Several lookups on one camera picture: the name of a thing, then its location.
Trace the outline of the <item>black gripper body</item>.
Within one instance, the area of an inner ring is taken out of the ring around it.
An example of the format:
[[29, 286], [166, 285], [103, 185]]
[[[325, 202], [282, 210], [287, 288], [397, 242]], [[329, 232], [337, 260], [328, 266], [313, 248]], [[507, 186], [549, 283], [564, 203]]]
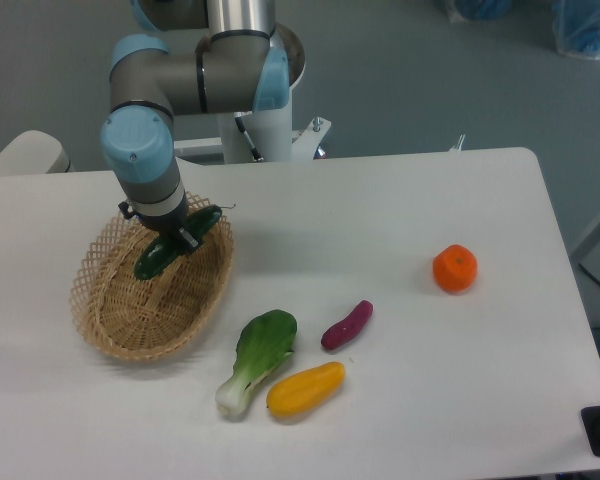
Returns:
[[147, 229], [164, 235], [178, 235], [186, 225], [188, 205], [179, 202], [175, 207], [166, 204], [129, 203], [129, 216]]

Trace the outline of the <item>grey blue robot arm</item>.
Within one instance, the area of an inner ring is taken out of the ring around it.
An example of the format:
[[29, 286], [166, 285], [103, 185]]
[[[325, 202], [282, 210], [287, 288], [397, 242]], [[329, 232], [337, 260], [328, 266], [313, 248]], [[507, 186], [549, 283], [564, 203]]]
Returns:
[[114, 48], [103, 155], [126, 194], [123, 215], [189, 253], [202, 240], [186, 224], [174, 119], [284, 108], [288, 55], [272, 41], [272, 1], [135, 1], [132, 10], [146, 31]]

